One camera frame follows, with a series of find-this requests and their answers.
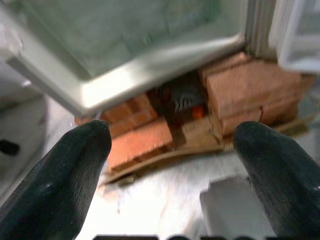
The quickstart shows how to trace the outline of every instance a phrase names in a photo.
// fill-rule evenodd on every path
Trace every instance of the metal frame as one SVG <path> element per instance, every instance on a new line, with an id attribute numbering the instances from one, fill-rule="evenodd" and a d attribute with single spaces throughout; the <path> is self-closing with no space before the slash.
<path id="1" fill-rule="evenodd" d="M 158 47 L 105 74 L 83 80 L 70 71 L 0 2 L 0 20 L 17 31 L 23 43 L 23 50 L 7 63 L 74 115 L 93 115 L 210 60 L 243 48 L 248 0 L 241 1 L 240 9 L 232 1 L 229 3 L 233 11 L 240 13 L 237 16 L 232 11 L 228 12 L 228 17 L 238 18 L 237 32 L 234 34 L 223 37 L 227 29 L 219 29 L 219 25 L 221 27 L 223 24 L 221 21 L 224 21 L 222 18 L 215 27 L 199 29 L 185 36 L 184 40 Z"/>
<path id="2" fill-rule="evenodd" d="M 276 60 L 268 37 L 277 0 L 249 0 L 245 48 L 257 58 Z"/>

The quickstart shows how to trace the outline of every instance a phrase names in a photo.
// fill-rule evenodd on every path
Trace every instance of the orange brick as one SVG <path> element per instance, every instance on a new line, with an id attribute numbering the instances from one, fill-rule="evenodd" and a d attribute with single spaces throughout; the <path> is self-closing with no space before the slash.
<path id="1" fill-rule="evenodd" d="M 300 74 L 284 71 L 274 63 L 252 61 L 210 76 L 207 91 L 210 105 L 223 119 L 303 93 L 313 82 L 302 80 Z"/>
<path id="2" fill-rule="evenodd" d="M 207 79 L 210 75 L 217 74 L 221 71 L 249 62 L 252 57 L 244 52 L 237 53 L 224 59 L 219 59 L 198 70 L 198 75 L 202 85 L 207 87 Z"/>
<path id="3" fill-rule="evenodd" d="M 157 119 L 157 117 L 158 114 L 153 108 L 144 109 L 134 113 L 121 121 L 110 124 L 109 129 L 111 137 L 114 139 L 121 134 Z"/>
<path id="4" fill-rule="evenodd" d="M 146 93 L 136 96 L 114 108 L 104 111 L 100 119 L 109 124 L 114 124 L 130 117 L 132 114 L 140 112 L 143 109 L 150 109 L 152 105 Z"/>
<path id="5" fill-rule="evenodd" d="M 78 126 L 91 122 L 92 120 L 93 120 L 92 117 L 85 117 L 85 118 L 79 118 L 76 116 L 74 117 L 74 123 L 77 124 Z"/>
<path id="6" fill-rule="evenodd" d="M 164 117 L 123 134 L 112 142 L 108 172 L 118 172 L 135 164 L 135 159 L 173 141 Z"/>
<path id="7" fill-rule="evenodd" d="M 287 123 L 295 119 L 301 97 L 301 95 L 294 95 L 263 106 L 260 122 L 273 125 Z"/>
<path id="8" fill-rule="evenodd" d="M 155 120 L 157 117 L 157 112 L 153 108 L 149 108 L 133 114 L 128 120 L 134 128 L 137 128 L 151 122 L 152 120 Z"/>
<path id="9" fill-rule="evenodd" d="M 242 112 L 233 116 L 222 119 L 221 128 L 223 136 L 228 136 L 234 133 L 236 127 L 245 121 L 257 121 L 259 122 L 262 115 L 262 110 L 257 108 L 251 111 Z"/>
<path id="10" fill-rule="evenodd" d="M 109 125 L 110 135 L 112 139 L 132 129 L 133 126 L 126 120 Z"/>
<path id="11" fill-rule="evenodd" d="M 136 104 L 139 107 L 139 110 L 152 107 L 150 100 L 149 100 L 146 93 L 134 97 L 133 101 L 136 102 Z"/>
<path id="12" fill-rule="evenodd" d="M 108 111 L 103 112 L 101 114 L 101 119 L 110 124 L 113 124 L 129 117 L 131 114 L 132 111 L 129 106 L 126 103 L 123 103 Z"/>

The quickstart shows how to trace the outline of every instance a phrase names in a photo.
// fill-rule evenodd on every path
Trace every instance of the wooden pallet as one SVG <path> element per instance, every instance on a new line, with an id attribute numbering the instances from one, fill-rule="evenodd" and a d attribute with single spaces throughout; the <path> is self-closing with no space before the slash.
<path id="1" fill-rule="evenodd" d="M 296 137 L 305 133 L 308 130 L 308 128 L 306 127 L 306 123 L 311 122 L 317 115 L 318 112 L 315 112 L 305 117 L 295 119 L 291 122 L 281 124 L 274 128 L 277 131 L 286 134 L 287 136 Z M 153 158 L 140 162 L 132 167 L 129 167 L 113 175 L 106 173 L 105 178 L 101 184 L 111 184 L 128 177 L 130 181 L 132 181 L 132 179 L 134 179 L 135 176 L 140 177 L 147 174 L 150 171 L 154 171 L 156 169 L 172 165 L 173 163 L 177 163 L 185 159 L 186 156 L 226 152 L 232 150 L 232 137 L 224 139 L 222 142 L 220 142 L 214 136 L 214 133 L 212 131 L 205 131 L 202 134 L 199 134 L 197 137 L 194 137 L 193 140 L 187 140 L 187 142 L 184 145 L 178 147 L 175 150 L 157 155 Z"/>

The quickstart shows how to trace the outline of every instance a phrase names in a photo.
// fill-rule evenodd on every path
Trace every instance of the glass panel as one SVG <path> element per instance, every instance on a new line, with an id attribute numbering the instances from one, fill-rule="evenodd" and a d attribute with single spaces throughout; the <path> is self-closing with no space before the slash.
<path id="1" fill-rule="evenodd" d="M 13 0 L 46 42 L 54 38 L 92 76 L 215 20 L 216 0 Z"/>
<path id="2" fill-rule="evenodd" d="M 308 0 L 302 12 L 299 35 L 320 34 L 320 0 Z"/>

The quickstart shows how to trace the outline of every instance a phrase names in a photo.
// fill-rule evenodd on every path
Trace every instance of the white surface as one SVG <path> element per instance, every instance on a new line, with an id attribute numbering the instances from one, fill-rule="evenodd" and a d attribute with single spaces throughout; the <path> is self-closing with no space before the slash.
<path id="1" fill-rule="evenodd" d="M 68 130 L 73 116 L 51 98 L 39 97 L 0 114 L 0 138 L 21 146 L 16 157 L 0 153 L 0 190 L 8 197 L 29 169 Z M 320 126 L 297 142 L 316 161 L 320 160 Z M 96 235 L 158 235 L 161 240 L 174 234 L 199 239 L 207 234 L 200 206 L 200 191 L 209 182 L 246 171 L 234 152 L 189 157 L 138 179 L 134 184 L 104 189 L 104 199 L 95 193 L 77 240 Z"/>
<path id="2" fill-rule="evenodd" d="M 0 98 L 27 87 L 30 81 L 0 59 Z"/>
<path id="3" fill-rule="evenodd" d="M 0 59 L 7 60 L 19 54 L 23 49 L 19 34 L 0 23 Z"/>
<path id="4" fill-rule="evenodd" d="M 316 21 L 320 16 L 314 18 L 319 14 L 319 0 L 276 1 L 269 44 L 276 49 L 280 66 L 303 73 L 320 73 L 320 28 L 316 32 L 308 30 L 311 25 L 319 24 Z"/>

